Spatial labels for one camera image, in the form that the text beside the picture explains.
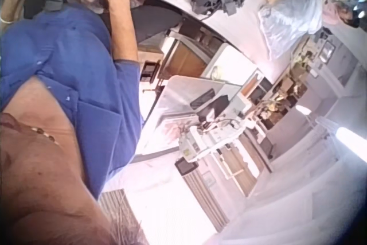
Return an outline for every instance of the equipment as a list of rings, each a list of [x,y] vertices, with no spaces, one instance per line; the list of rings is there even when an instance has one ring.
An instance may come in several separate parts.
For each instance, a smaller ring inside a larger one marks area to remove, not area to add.
[[[241,93],[228,102],[226,109],[217,115],[217,110],[223,108],[222,104],[216,104],[220,101],[223,99],[216,99],[197,114],[200,123],[182,129],[178,144],[187,162],[195,162],[220,149],[238,138],[247,127],[255,126],[254,122],[244,115],[252,103]]]

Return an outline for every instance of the wire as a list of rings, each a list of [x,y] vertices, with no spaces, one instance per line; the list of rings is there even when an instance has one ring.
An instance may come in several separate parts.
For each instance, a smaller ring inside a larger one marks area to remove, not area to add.
[[[232,119],[232,118],[222,119],[222,120],[219,120],[219,121],[218,121],[218,122],[216,122],[216,123],[225,122],[226,120],[229,120],[229,121],[231,121],[231,122],[235,121],[235,122],[236,122],[236,123],[238,123],[239,125],[241,124],[239,120]]]

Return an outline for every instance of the man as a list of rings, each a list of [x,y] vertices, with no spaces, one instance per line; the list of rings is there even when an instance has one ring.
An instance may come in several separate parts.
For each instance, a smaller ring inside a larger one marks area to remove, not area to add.
[[[324,0],[322,10],[322,20],[329,25],[344,23],[353,28],[358,28],[360,19],[358,13],[335,0]]]
[[[0,219],[11,244],[118,243],[96,199],[135,152],[139,64],[130,2],[108,1],[112,41],[80,6],[16,22],[24,0],[3,3]]]

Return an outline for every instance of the white plastic bag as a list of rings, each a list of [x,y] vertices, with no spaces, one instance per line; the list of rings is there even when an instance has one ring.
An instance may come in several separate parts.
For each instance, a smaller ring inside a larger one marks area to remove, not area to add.
[[[304,34],[322,26],[322,0],[277,0],[258,12],[271,60],[280,57]]]

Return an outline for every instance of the table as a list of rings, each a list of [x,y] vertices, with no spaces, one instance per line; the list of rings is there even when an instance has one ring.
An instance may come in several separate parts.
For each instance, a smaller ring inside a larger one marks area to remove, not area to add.
[[[190,0],[163,0],[184,12],[202,19],[191,10]],[[244,6],[231,17],[218,11],[205,20],[211,29],[219,33],[237,49],[253,61],[265,77],[274,82],[284,71],[290,61],[290,51],[275,61],[268,60],[268,49],[259,28],[257,11],[266,0],[246,0]]]

